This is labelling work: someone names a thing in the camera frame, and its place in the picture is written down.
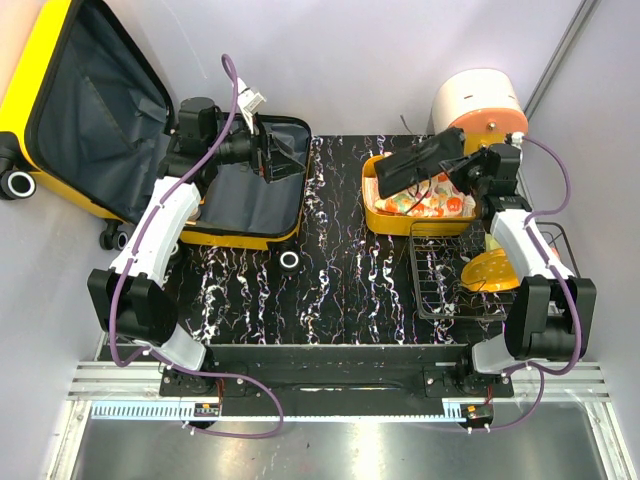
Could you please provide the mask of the floral orange pouch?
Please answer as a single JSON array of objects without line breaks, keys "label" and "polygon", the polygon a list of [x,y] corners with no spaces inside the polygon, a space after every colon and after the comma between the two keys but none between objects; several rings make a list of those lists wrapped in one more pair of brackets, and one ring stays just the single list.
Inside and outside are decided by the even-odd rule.
[{"label": "floral orange pouch", "polygon": [[476,202],[471,195],[460,192],[447,175],[441,173],[386,199],[380,196],[376,207],[377,213],[381,214],[467,218],[474,216]]}]

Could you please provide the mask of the black drawstring pouch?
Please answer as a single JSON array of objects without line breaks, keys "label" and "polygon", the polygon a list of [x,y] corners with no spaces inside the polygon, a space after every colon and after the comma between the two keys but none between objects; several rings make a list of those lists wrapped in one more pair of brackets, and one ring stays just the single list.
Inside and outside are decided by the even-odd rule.
[{"label": "black drawstring pouch", "polygon": [[377,161],[374,171],[380,198],[390,198],[442,172],[441,162],[464,156],[465,139],[463,129],[448,127]]}]

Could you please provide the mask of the white pink drawer cabinet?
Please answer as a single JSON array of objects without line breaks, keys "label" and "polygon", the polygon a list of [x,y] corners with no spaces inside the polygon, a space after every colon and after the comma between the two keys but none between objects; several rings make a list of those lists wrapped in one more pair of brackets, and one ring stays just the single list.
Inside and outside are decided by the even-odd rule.
[{"label": "white pink drawer cabinet", "polygon": [[436,134],[461,129],[467,153],[529,130],[510,78],[488,68],[465,70],[446,80],[433,99],[431,122]]}]

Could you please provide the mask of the yellow plastic basket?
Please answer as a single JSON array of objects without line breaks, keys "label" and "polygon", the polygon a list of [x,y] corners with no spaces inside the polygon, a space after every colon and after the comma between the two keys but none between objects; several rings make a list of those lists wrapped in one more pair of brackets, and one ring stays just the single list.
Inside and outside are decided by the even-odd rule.
[{"label": "yellow plastic basket", "polygon": [[[376,177],[374,165],[385,158],[383,155],[369,158],[362,169],[362,182],[364,177]],[[401,215],[374,213],[368,210],[364,204],[366,225],[372,232],[381,235],[408,236],[410,234],[422,236],[457,236],[463,233],[475,219],[467,218],[433,218],[410,217]]]}]

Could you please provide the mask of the yellow Pikachu suitcase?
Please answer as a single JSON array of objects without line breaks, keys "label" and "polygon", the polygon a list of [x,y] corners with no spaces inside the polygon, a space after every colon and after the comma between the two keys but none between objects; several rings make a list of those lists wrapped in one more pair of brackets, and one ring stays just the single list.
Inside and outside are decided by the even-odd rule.
[{"label": "yellow Pikachu suitcase", "polygon": [[[2,199],[44,186],[104,220],[103,249],[123,250],[151,199],[181,104],[105,2],[45,2],[1,102]],[[248,164],[219,166],[200,218],[172,253],[183,244],[264,250],[294,273],[311,130],[298,118],[257,113],[265,128],[295,137],[304,173],[267,183]]]}]

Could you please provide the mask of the orange printed cloth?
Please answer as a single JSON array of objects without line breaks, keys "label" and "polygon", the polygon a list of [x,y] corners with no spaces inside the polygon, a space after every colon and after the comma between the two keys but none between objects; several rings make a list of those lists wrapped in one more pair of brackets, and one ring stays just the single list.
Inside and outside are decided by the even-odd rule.
[{"label": "orange printed cloth", "polygon": [[376,202],[380,199],[378,180],[376,177],[364,177],[362,182],[363,200],[366,208],[374,213],[378,212]]}]

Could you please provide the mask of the orange strap wristwatch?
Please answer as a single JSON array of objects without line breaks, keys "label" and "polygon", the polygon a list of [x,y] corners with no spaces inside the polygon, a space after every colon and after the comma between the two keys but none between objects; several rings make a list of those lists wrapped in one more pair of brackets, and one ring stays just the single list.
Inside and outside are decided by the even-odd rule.
[{"label": "orange strap wristwatch", "polygon": [[200,202],[197,204],[197,206],[192,210],[189,216],[190,221],[197,221],[200,218],[203,206],[204,206],[204,200],[201,199]]}]

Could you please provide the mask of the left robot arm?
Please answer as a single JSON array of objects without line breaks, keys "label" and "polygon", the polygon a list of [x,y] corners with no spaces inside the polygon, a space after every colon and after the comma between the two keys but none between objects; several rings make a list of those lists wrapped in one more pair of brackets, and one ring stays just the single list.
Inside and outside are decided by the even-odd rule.
[{"label": "left robot arm", "polygon": [[152,354],[181,372],[181,384],[196,396],[215,386],[205,365],[205,347],[178,324],[172,300],[160,285],[179,237],[221,165],[248,164],[266,182],[304,173],[292,150],[264,127],[257,110],[264,97],[250,89],[233,101],[224,122],[214,101],[182,102],[177,127],[147,209],[132,239],[107,270],[94,270],[89,292],[109,342],[124,338],[136,356]]}]

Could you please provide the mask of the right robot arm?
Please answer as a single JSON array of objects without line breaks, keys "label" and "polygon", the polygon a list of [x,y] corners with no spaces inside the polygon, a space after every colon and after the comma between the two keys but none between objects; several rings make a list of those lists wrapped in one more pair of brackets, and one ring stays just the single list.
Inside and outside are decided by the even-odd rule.
[{"label": "right robot arm", "polygon": [[517,193],[521,149],[497,143],[441,162],[455,187],[474,197],[484,228],[504,249],[519,285],[503,332],[471,347],[454,384],[476,396],[490,375],[509,377],[530,367],[544,375],[568,374],[584,355],[596,300],[592,280],[575,275],[539,231],[540,212]]}]

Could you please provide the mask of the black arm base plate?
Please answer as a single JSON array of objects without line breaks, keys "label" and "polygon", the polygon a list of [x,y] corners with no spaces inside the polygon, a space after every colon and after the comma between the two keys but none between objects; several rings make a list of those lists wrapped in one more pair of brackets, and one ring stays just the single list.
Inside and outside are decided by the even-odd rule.
[{"label": "black arm base plate", "polygon": [[209,371],[250,376],[272,391],[386,391],[427,398],[507,399],[509,378],[472,370],[466,345],[215,345]]}]

